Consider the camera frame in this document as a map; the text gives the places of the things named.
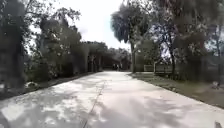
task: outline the foliage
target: foliage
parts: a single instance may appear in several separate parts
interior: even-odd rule
[[[148,30],[147,18],[137,2],[121,5],[119,11],[112,15],[111,27],[114,36],[131,45],[132,72],[135,72],[135,45]]]

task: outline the sky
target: sky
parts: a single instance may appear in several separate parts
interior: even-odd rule
[[[84,41],[102,41],[108,47],[130,49],[120,43],[110,27],[111,14],[118,11],[123,0],[60,0],[60,6],[80,11],[76,26]]]

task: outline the asphalt surface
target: asphalt surface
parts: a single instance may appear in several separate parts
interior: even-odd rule
[[[101,72],[0,102],[0,128],[222,128],[224,110],[124,72]]]

